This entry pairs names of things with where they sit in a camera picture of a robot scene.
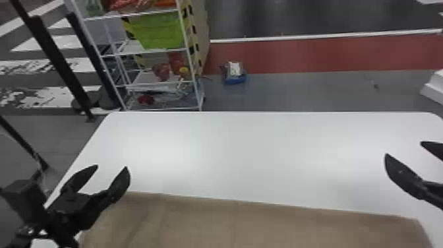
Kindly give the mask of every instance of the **yellow object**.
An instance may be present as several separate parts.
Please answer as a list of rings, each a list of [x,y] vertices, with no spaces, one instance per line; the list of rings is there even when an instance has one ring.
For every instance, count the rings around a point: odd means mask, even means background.
[[[181,67],[179,72],[180,72],[180,76],[183,79],[185,79],[185,80],[190,80],[191,79],[191,74],[189,73],[188,67]]]

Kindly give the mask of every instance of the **black and white pattern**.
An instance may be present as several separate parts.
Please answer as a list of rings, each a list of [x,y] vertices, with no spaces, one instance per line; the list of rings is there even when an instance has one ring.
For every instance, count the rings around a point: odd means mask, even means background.
[[[63,0],[22,0],[30,16],[40,15],[67,63],[86,91],[97,91],[100,80],[84,52],[71,25],[65,18],[67,10]],[[14,11],[11,4],[0,3],[0,9],[9,10],[9,18],[0,23],[0,108],[6,113],[16,110],[65,109],[71,111],[73,96],[32,37],[30,31]]]

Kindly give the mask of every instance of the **red item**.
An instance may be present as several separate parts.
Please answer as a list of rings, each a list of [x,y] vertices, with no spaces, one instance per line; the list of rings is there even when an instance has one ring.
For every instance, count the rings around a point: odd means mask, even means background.
[[[178,60],[169,62],[169,64],[171,65],[171,69],[174,75],[180,75],[180,68],[185,66],[185,64],[182,61]]]
[[[154,65],[152,67],[152,71],[159,78],[160,82],[165,82],[169,79],[170,70],[169,70],[169,64],[167,63],[160,63]]]
[[[139,104],[148,104],[152,105],[154,104],[155,99],[150,95],[143,95],[138,97],[138,103]]]
[[[117,9],[122,9],[132,4],[137,4],[138,0],[116,0],[110,6],[111,11],[116,11]]]
[[[168,53],[169,65],[171,65],[174,75],[180,75],[180,68],[185,66],[182,53]]]
[[[157,7],[172,7],[175,6],[175,0],[157,0],[154,6]]]

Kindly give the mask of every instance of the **floor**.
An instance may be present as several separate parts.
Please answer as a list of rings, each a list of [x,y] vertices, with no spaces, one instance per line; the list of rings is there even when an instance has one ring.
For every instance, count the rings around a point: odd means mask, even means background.
[[[441,28],[443,19],[415,0],[207,1],[212,39]]]

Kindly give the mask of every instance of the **white wire shelving unit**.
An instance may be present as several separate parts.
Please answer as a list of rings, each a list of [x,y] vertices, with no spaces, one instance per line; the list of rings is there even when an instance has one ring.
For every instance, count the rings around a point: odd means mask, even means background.
[[[94,46],[96,53],[105,69],[109,81],[117,94],[123,111],[162,111],[162,110],[198,110],[202,111],[204,102],[204,89],[201,78],[196,71],[196,63],[192,60],[192,25],[185,25],[184,13],[188,11],[187,0],[175,0],[175,7],[152,7],[147,11],[134,13],[118,13],[112,11],[102,16],[88,16],[84,6],[79,6],[79,1],[71,0],[75,14],[80,25]],[[143,15],[158,15],[164,13],[177,13],[180,20],[181,32],[183,35],[183,47],[174,49],[144,49],[138,40],[126,37],[124,40],[113,40],[111,35],[112,27],[107,20],[129,18]],[[94,41],[91,30],[88,29],[87,22],[101,22],[103,25],[103,35],[107,39],[108,50],[103,52]],[[185,64],[191,72],[190,80],[184,80],[172,72],[165,82],[160,82],[150,68],[144,68],[137,62],[136,56],[146,56],[162,53],[181,52],[185,56]],[[162,92],[159,96],[154,96],[154,104],[141,104],[138,97],[148,91]]]

